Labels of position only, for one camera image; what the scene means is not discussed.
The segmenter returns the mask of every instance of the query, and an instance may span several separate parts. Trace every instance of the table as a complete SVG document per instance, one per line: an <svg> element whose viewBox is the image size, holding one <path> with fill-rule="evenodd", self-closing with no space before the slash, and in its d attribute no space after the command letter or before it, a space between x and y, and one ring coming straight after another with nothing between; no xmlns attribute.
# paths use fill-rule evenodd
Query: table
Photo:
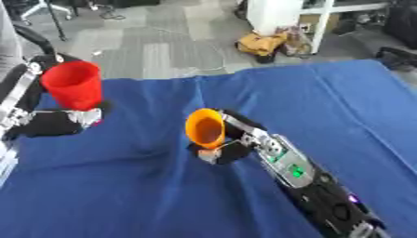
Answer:
<svg viewBox="0 0 417 238"><path fill-rule="evenodd" d="M320 237L255 156L213 166L186 150L185 119L202 107L287 136L393 237L417 237L417 97L376 61L115 79L103 90L114 111L101 125L21 140L20 164L0 190L2 237Z"/></svg>

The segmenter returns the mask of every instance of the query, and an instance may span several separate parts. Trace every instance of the red cup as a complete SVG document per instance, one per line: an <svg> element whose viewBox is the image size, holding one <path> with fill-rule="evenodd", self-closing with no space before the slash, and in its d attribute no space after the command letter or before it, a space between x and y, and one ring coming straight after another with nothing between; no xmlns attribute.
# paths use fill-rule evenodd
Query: red cup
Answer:
<svg viewBox="0 0 417 238"><path fill-rule="evenodd" d="M87 61L64 62L52 67L41 82L63 108L88 111L101 101L100 68Z"/></svg>

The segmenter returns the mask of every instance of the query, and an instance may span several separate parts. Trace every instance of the yellow bag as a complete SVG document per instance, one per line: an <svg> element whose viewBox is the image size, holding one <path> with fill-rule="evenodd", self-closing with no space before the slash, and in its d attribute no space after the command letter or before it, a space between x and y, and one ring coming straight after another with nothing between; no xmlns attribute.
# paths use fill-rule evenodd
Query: yellow bag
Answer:
<svg viewBox="0 0 417 238"><path fill-rule="evenodd" d="M259 36L250 33L237 42L237 49L252 55L271 56L276 53L276 49L287 41L286 31L280 31L272 36Z"/></svg>

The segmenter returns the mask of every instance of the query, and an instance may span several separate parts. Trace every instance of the white cabinet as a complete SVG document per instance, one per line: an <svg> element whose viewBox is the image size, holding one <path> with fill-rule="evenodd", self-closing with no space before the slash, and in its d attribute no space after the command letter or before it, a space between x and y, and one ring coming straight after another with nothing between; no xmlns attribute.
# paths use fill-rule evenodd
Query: white cabinet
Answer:
<svg viewBox="0 0 417 238"><path fill-rule="evenodd" d="M297 25L303 0L249 0L248 20L260 35L271 35L276 27Z"/></svg>

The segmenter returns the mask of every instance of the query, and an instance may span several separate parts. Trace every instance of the purple light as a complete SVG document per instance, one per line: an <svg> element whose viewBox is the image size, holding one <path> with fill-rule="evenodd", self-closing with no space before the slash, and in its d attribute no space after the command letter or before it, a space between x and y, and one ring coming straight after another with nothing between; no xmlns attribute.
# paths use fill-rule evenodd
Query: purple light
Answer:
<svg viewBox="0 0 417 238"><path fill-rule="evenodd" d="M359 203L359 200L352 194L349 195L349 201L354 203L354 204Z"/></svg>

